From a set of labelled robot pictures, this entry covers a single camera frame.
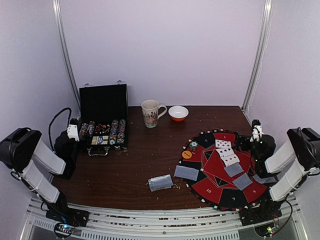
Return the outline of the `deck of playing cards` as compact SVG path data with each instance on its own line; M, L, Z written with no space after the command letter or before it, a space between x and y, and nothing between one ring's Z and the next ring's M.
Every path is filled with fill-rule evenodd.
M149 189L151 192L171 188L174 183L170 174L152 177L148 180Z

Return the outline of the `stack of poker chips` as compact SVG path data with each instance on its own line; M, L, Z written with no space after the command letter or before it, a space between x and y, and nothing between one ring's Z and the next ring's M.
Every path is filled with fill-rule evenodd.
M189 148L192 152L196 151L198 147L199 144L194 140L189 143Z

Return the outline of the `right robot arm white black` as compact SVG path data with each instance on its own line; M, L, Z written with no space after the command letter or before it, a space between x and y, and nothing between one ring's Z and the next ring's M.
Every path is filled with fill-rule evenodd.
M291 128L288 139L276 148L275 139L252 130L252 138L242 144L251 153L257 177L268 183L259 200L240 211L242 225L247 226L282 215L280 208L287 197L297 191L308 177L320 168L320 135L310 127Z

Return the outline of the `nine of diamonds card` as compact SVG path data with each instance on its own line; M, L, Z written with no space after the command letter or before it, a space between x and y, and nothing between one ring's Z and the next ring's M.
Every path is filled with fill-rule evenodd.
M215 147L216 148L231 148L232 147L232 143L230 141L227 140L220 140L220 139L216 139L215 140Z

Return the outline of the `orange big blind button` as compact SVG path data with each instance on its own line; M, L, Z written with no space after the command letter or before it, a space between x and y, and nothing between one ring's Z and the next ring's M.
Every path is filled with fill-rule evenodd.
M189 150L184 150L182 153L181 153L181 156L184 158L184 159L190 159L192 156L193 156L193 153Z

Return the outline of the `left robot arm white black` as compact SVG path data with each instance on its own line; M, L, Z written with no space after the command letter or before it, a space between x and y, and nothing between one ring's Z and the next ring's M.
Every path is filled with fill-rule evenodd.
M71 208L66 195L52 184L48 175L72 178L79 153L78 121L67 118L67 128L46 144L39 130L19 127L0 141L0 161L46 205L46 217L75 227L84 227L89 214Z

